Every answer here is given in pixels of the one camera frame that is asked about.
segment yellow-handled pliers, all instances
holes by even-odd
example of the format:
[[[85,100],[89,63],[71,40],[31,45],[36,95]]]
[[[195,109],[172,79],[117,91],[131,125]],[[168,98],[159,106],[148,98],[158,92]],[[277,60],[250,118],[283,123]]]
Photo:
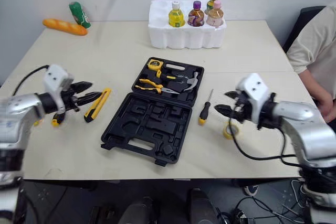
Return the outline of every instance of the yellow-handled pliers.
[[[176,92],[172,89],[165,88],[162,84],[156,84],[154,81],[151,81],[149,79],[139,79],[139,81],[141,83],[147,83],[147,84],[150,84],[150,85],[154,86],[154,88],[144,88],[144,87],[141,87],[139,85],[135,85],[136,88],[141,89],[141,90],[155,90],[158,94],[161,94],[161,92],[166,92],[166,93],[171,93],[171,94],[179,94],[178,92]]]

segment white table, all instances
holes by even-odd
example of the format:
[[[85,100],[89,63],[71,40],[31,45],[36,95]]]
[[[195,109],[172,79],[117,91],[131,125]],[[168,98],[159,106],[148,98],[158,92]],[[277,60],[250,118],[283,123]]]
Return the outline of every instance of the white table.
[[[100,147],[100,136],[116,113],[149,57],[203,66],[202,79],[186,138],[177,164],[160,167],[152,158],[126,150]],[[213,108],[207,123],[198,115],[214,88],[212,105],[232,104],[224,92],[249,72],[259,72],[277,100],[310,102],[311,98],[264,21],[228,22],[222,48],[171,50],[151,47],[146,22],[94,23],[89,34],[73,36],[46,29],[0,89],[9,96],[20,79],[38,66],[58,63],[75,81],[94,83],[90,91],[105,87],[112,94],[98,117],[87,124],[83,115],[69,112],[60,128],[51,115],[35,127],[25,154],[26,179],[146,179],[146,178],[274,178],[297,176],[297,169],[280,161],[257,162],[243,157],[222,135],[224,122]],[[43,73],[25,82],[19,94],[43,92]],[[238,124],[238,140],[251,155],[278,155],[282,138],[276,130],[256,130],[250,122]],[[293,153],[288,146],[286,153]]]

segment plastic bottle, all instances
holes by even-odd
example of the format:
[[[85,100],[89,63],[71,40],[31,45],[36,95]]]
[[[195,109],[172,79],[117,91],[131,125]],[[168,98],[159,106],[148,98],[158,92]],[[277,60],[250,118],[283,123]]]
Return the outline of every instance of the plastic bottle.
[[[204,12],[201,10],[201,1],[194,1],[194,9],[189,12],[188,24],[191,26],[204,25]]]
[[[206,10],[205,10],[206,15],[208,15],[210,10],[214,7],[214,2],[215,0],[209,0],[208,3],[206,4]]]
[[[71,2],[69,8],[78,25],[81,25],[84,28],[89,28],[91,26],[88,21],[88,16],[86,16],[83,8],[78,2]]]
[[[184,21],[183,13],[180,10],[179,1],[173,1],[172,7],[173,9],[169,12],[169,24],[172,27],[184,26],[185,21]]]
[[[214,2],[214,8],[211,9],[208,13],[208,19],[206,22],[214,27],[218,27],[223,24],[223,11],[221,10],[221,1],[220,0],[215,0]]]

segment white foam tray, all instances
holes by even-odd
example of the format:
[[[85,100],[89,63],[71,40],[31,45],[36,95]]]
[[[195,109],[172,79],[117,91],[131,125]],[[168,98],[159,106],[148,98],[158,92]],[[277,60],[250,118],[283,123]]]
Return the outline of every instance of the white foam tray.
[[[168,23],[168,14],[172,10],[172,1],[180,1],[185,25],[172,27]],[[202,2],[201,10],[206,9],[208,0]],[[153,0],[149,10],[148,29],[153,47],[156,48],[213,48],[220,47],[223,43],[226,22],[218,28],[206,23],[207,15],[204,14],[204,25],[193,27],[187,23],[188,14],[193,8],[193,0]]]

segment beige shirt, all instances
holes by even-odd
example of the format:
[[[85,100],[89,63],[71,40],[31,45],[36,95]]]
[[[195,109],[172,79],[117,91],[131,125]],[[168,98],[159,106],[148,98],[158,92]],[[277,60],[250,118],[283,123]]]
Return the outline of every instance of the beige shirt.
[[[287,52],[296,73],[308,69],[336,98],[336,2],[306,24]]]

